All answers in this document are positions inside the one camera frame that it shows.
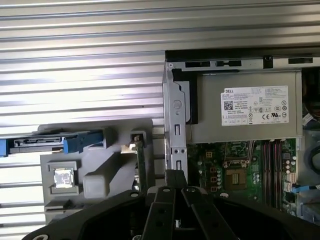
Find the metal bracket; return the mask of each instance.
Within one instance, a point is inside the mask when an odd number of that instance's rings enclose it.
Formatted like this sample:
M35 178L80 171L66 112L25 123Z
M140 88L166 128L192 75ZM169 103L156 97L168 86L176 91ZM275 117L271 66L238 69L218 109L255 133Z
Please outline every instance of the metal bracket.
M190 111L186 110L186 98L189 99L189 92L183 90L189 88L183 81L174 82L172 68L172 63L166 65L166 79L163 83L164 105L168 106L164 113L164 131L170 143L165 158L168 169L183 170L188 179L186 120L190 118Z

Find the screw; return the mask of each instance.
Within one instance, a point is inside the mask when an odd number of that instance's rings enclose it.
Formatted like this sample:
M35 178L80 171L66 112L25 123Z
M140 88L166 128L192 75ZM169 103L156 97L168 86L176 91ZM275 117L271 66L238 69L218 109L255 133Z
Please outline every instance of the screw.
M196 190L194 188L192 188L192 187L189 187L189 188L186 189L186 191L189 192L189 193L194 193Z

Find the ribbed metal surface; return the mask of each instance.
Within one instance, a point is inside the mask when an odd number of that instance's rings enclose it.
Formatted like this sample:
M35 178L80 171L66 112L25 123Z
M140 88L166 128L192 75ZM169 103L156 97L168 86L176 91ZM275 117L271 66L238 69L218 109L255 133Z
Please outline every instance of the ribbed metal surface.
M0 136L152 118L161 159L164 51L320 42L318 2L1 0ZM38 161L0 161L0 240L43 224Z

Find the sticker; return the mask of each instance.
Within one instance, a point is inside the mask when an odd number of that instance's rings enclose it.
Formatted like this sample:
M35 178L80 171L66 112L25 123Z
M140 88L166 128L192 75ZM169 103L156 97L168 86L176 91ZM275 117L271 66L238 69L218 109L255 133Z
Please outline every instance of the sticker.
M221 121L222 126L288 123L288 86L225 88Z
M314 119L314 117L308 113L307 115L305 115L302 119L302 125L306 126L308 122L310 122L312 119Z

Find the blue latch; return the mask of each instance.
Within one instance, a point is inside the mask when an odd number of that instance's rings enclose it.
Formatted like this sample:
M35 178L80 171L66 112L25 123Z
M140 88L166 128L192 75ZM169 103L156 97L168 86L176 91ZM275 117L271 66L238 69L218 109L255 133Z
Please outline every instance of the blue latch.
M294 186L292 187L291 192L294 194L300 193L300 192L305 192L305 191L309 191L310 190L310 186Z
M104 134L101 132L79 133L76 136L66 137L63 140L64 154L82 153L84 147L100 143L104 140Z
M0 157L9 155L9 144L7 139L0 139Z

